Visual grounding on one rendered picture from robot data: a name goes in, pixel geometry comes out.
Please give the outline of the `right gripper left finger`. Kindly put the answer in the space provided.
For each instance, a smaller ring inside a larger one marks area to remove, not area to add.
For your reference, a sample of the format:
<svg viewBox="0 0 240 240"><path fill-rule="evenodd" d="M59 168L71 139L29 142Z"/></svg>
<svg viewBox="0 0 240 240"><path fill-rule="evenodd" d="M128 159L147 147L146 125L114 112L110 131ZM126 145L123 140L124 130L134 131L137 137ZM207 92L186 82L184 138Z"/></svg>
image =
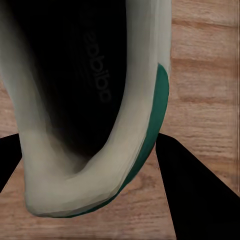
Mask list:
<svg viewBox="0 0 240 240"><path fill-rule="evenodd" d="M22 157L18 133L0 138L0 193Z"/></svg>

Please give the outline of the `gym shoe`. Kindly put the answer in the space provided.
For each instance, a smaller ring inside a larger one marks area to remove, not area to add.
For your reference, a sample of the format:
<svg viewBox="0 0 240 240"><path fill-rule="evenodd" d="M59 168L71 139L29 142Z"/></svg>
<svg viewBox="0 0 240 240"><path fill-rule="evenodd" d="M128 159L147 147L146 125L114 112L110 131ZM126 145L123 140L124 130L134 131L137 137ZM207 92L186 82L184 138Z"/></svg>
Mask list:
<svg viewBox="0 0 240 240"><path fill-rule="evenodd" d="M0 74L25 207L73 218L113 201L164 121L172 0L0 0Z"/></svg>

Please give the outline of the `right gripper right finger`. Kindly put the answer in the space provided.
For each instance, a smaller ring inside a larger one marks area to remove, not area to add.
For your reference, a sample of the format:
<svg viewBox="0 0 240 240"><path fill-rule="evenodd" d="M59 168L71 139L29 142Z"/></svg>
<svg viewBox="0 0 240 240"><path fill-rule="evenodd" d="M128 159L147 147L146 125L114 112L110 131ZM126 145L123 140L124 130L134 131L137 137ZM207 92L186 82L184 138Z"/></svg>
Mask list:
<svg viewBox="0 0 240 240"><path fill-rule="evenodd" d="M155 150L177 240L240 240L240 197L175 138Z"/></svg>

